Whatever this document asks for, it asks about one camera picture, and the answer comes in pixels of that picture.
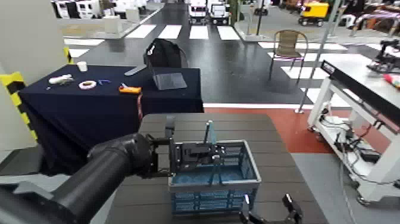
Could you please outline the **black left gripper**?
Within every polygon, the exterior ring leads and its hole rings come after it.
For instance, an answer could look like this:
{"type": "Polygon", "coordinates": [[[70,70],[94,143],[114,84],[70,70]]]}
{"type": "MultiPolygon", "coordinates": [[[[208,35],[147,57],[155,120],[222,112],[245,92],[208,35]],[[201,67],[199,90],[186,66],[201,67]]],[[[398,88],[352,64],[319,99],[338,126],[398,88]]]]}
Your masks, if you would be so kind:
{"type": "Polygon", "coordinates": [[[201,164],[223,164],[224,158],[217,154],[219,147],[199,142],[171,143],[171,171],[187,171],[201,164]]]}

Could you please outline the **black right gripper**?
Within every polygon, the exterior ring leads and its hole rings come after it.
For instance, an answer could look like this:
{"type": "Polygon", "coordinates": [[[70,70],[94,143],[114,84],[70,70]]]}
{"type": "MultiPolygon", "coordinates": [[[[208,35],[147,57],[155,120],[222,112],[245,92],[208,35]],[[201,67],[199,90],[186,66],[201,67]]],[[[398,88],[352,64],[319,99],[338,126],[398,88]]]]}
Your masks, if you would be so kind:
{"type": "Polygon", "coordinates": [[[239,212],[240,221],[244,224],[303,224],[303,211],[288,193],[282,198],[282,202],[289,212],[284,220],[266,220],[261,216],[249,213],[249,202],[249,196],[245,194],[243,196],[242,208],[239,212]]]}

